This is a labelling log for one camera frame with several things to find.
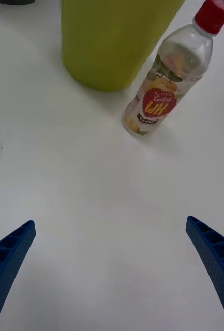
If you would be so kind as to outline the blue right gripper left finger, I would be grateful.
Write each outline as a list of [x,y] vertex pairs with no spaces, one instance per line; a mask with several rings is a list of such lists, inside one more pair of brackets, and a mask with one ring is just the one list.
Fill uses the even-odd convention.
[[35,236],[35,223],[29,220],[0,240],[0,313]]

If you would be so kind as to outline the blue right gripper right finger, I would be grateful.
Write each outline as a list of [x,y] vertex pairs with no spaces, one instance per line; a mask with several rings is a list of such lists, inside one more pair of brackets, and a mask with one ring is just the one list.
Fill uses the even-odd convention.
[[200,256],[224,309],[224,237],[193,216],[187,218],[186,233]]

